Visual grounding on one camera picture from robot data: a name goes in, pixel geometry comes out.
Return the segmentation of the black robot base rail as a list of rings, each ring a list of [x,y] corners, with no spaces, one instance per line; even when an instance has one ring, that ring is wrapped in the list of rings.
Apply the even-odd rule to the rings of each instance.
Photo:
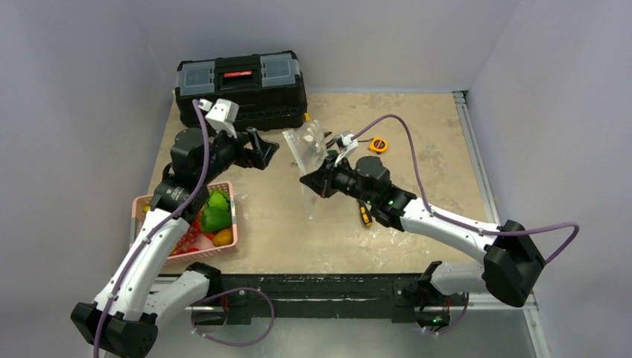
[[[445,296],[420,273],[223,274],[213,293],[191,307],[201,326],[250,324],[254,318],[387,319],[445,327],[465,294]]]

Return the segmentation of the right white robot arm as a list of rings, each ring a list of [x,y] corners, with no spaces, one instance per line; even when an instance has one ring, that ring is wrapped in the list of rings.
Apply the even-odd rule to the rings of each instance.
[[[463,265],[440,263],[422,279],[420,297],[435,304],[457,292],[489,292],[512,307],[522,307],[546,261],[524,227],[511,220],[502,226],[477,222],[430,204],[394,185],[378,157],[362,157],[355,166],[329,156],[300,182],[322,198],[341,192],[370,206],[385,227],[427,236],[472,258]]]

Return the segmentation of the clear zip top bag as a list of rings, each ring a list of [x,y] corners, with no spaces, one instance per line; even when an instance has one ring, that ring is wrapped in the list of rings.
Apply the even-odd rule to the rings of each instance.
[[[327,156],[325,131],[318,120],[307,121],[300,128],[286,129],[282,136],[293,155],[299,178],[316,171]]]

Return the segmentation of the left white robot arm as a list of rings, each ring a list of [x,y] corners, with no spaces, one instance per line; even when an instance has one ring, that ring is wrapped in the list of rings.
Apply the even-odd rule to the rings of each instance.
[[[221,272],[191,264],[166,289],[151,294],[168,255],[192,226],[209,198],[207,186],[232,165],[264,170],[279,144],[260,137],[255,128],[230,136],[205,126],[176,135],[171,162],[154,190],[150,210],[134,243],[103,290],[90,303],[78,303],[71,320],[82,337],[100,352],[119,357],[146,357],[159,327],[187,306],[225,304]]]

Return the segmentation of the green toy pepper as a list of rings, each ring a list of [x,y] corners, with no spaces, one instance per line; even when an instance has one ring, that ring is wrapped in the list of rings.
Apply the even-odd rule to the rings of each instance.
[[[199,216],[200,229],[203,233],[216,233],[232,224],[230,196],[222,189],[209,193]]]

